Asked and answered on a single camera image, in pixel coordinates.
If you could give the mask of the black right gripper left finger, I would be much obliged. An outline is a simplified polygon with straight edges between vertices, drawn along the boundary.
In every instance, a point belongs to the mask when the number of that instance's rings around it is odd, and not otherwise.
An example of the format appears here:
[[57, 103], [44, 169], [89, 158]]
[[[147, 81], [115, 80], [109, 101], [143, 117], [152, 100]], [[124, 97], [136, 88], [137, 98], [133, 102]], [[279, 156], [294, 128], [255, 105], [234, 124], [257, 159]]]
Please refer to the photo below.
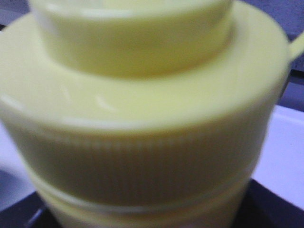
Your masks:
[[0, 213], [2, 228], [57, 228], [58, 222], [46, 205], [32, 193]]

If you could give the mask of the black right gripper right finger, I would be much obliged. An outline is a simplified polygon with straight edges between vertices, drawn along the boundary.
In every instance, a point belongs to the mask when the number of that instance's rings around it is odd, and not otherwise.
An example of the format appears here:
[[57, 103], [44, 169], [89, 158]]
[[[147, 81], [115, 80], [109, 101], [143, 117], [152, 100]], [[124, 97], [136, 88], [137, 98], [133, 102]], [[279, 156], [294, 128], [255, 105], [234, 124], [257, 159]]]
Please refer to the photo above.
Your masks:
[[302, 228], [304, 211], [251, 180], [235, 228]]

